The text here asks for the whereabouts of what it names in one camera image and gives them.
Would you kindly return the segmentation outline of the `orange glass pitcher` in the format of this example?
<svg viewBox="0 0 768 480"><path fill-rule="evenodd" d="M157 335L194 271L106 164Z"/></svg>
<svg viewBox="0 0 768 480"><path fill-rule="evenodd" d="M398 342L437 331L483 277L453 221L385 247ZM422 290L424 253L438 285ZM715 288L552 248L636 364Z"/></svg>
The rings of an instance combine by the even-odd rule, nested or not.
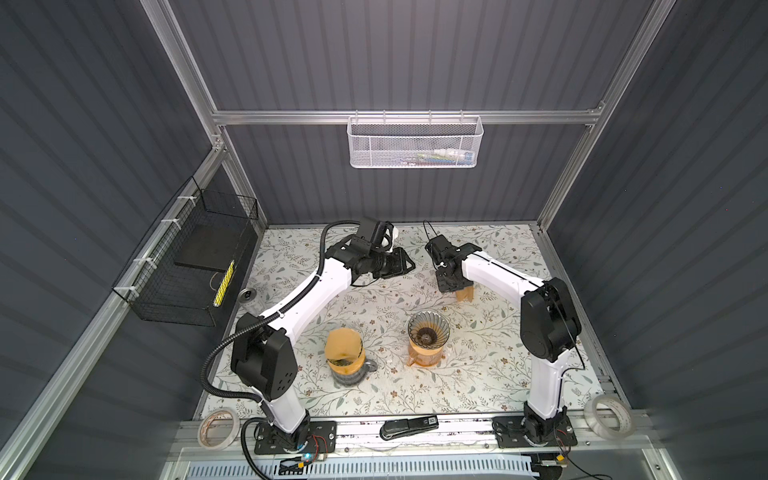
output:
<svg viewBox="0 0 768 480"><path fill-rule="evenodd" d="M443 348L424 349L418 345L408 345L407 365L418 365L421 367L432 367L437 365L443 358Z"/></svg>

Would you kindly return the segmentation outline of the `grey glass pitcher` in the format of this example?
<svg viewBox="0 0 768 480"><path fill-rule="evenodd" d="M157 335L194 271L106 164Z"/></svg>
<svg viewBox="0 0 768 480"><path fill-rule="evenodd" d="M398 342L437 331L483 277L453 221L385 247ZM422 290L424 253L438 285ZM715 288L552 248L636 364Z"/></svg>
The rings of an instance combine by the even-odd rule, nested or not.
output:
<svg viewBox="0 0 768 480"><path fill-rule="evenodd" d="M378 364L372 359L359 360L349 365L336 365L328 362L332 378L342 386L354 386L361 383L369 374L378 370Z"/></svg>

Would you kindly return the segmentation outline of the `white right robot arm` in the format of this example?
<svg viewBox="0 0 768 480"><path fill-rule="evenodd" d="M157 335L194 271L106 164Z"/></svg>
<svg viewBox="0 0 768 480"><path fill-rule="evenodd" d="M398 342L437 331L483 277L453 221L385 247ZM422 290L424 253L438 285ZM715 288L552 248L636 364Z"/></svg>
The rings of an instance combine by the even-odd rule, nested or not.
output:
<svg viewBox="0 0 768 480"><path fill-rule="evenodd" d="M455 246L443 235L425 245L438 289L454 293L479 283L520 313L520 339L531 355L531 384L524 403L526 439L543 445L567 419L563 377L569 369L582 325L567 284L524 274L491 257L479 246Z"/></svg>

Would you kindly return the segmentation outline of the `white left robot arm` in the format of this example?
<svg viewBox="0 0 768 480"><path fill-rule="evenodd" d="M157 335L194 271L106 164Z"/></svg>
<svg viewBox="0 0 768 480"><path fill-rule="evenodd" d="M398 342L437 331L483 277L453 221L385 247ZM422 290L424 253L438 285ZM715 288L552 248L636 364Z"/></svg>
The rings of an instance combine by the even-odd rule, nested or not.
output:
<svg viewBox="0 0 768 480"><path fill-rule="evenodd" d="M362 275L389 279L415 269L401 247L383 252L356 251L340 243L322 257L318 272L290 296L259 316L247 314L237 324L230 368L258 396L268 422L288 436L304 434L309 414L292 384L298 374L294 345L328 303Z"/></svg>

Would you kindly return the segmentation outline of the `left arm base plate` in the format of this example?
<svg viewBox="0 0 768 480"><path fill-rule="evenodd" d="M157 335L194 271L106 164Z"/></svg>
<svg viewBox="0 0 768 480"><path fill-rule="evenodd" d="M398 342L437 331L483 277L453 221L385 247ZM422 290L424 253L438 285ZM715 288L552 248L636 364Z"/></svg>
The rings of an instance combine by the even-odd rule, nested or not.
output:
<svg viewBox="0 0 768 480"><path fill-rule="evenodd" d="M301 424L296 432L288 434L276 426L261 422L253 434L253 452L256 455L334 453L337 427L335 421L310 420Z"/></svg>

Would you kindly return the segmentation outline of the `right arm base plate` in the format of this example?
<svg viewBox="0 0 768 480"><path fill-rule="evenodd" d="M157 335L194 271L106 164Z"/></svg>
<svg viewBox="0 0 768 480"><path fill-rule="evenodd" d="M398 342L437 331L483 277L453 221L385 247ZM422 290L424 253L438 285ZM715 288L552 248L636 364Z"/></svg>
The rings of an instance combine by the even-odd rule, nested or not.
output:
<svg viewBox="0 0 768 480"><path fill-rule="evenodd" d="M543 421L526 415L496 416L492 419L492 431L500 448L578 445L575 429L564 412Z"/></svg>

